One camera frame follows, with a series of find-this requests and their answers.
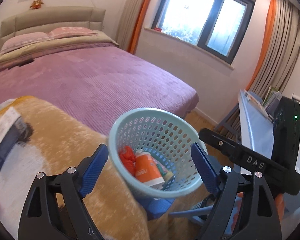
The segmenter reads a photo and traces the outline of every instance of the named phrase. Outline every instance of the blanket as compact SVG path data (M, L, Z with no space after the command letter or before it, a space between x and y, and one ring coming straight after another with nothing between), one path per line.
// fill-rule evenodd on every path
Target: blanket
M106 144L107 138L35 97L16 99L0 110L0 117L10 106L33 130L28 142L14 146L0 172L0 220L17 239L23 204L36 174L55 175L77 166L101 143ZM84 203L102 235L117 240L149 239L144 210L110 159ZM60 196L58 204L62 206Z

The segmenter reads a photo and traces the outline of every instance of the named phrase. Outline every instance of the paper tag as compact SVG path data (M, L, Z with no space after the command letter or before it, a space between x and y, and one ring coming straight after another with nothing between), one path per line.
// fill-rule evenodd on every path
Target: paper tag
M21 117L21 115L13 108L10 107L3 116L0 118L0 143L6 136L10 128Z

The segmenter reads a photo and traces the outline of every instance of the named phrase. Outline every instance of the window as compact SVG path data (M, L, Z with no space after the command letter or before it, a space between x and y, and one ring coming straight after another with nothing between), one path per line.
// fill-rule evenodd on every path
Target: window
M255 0L162 0L152 28L231 64L254 3Z

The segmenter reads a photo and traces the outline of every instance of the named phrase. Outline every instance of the orange object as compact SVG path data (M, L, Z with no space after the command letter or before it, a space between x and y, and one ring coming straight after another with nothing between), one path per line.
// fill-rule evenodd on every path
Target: orange object
M237 194L238 197L242 198L243 197L243 193L240 192ZM280 221L283 219L283 215L284 215L284 201L283 201L283 194L279 194L276 196L275 200L274 200L275 206L278 210L278 215L279 215L279 219ZM233 232L235 224L237 223L238 217L239 217L239 211L241 208L241 204L242 204L242 200L240 200L237 204L238 207L238 212L236 214L234 214L233 216L233 223L231 225L231 230Z
M130 174L135 176L136 168L134 163L136 162L136 156L134 155L133 150L129 146L125 146L119 151L119 157L122 164L130 172Z
M142 152L136 156L136 179L156 189L161 189L164 184L164 179L148 152Z
M139 12L139 16L138 16L138 19L137 19L137 22L136 22L136 25L134 27L134 31L133 31L133 34L131 37L130 46L128 48L128 52L131 54L135 54L135 52L136 52L140 32L142 29L143 21L145 20L145 17L146 17L149 3L150 3L150 0L144 0L141 10Z
M32 8L32 9L40 9L43 4L44 4L44 2L42 0L35 0L35 1L33 1L33 3L30 6L30 8Z
M268 51L270 41L271 41L273 27L274 27L275 12L276 12L276 0L271 0L270 5L269 5L268 14L267 14L265 36L263 37L263 43L262 43L262 47L261 47L260 57L259 57L256 69L254 70L254 73L252 75L252 78L246 87L247 91L252 86L252 84L253 84L254 80L256 79L256 77L262 67L262 64L266 58L267 51Z

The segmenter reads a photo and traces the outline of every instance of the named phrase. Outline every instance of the window sill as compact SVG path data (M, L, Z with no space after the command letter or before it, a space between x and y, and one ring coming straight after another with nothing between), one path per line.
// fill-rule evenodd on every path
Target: window sill
M153 29L151 29L151 28L144 27L144 29L145 29L146 31L150 31L150 32L153 32L153 33L157 33L157 34L159 34L159 35L163 35L163 36L168 37L168 38L170 38L170 39L173 39L173 40L175 40L175 41L182 42L183 44L186 44L186 45L188 45L188 46L190 46L190 47L192 47L192 48L194 48L194 49L197 49L198 51L201 51L201 52L207 54L208 56L210 56L210 57L214 58L215 60L221 62L223 65L227 66L228 68L234 70L234 67L232 67L230 64L226 63L226 62L223 61L221 58L218 58L217 56L211 54L210 52L208 52L208 51L206 51L206 50L204 50L204 49L201 49L201 48L198 47L198 46L192 45L192 44L190 44L190 43L188 43L188 42L186 42L186 41L183 41L183 40L180 40L180 39L175 38L175 37L173 37L173 36L170 36L170 35L168 35L168 34L165 34L165 33L162 33L162 32L156 31L156 30L153 30Z

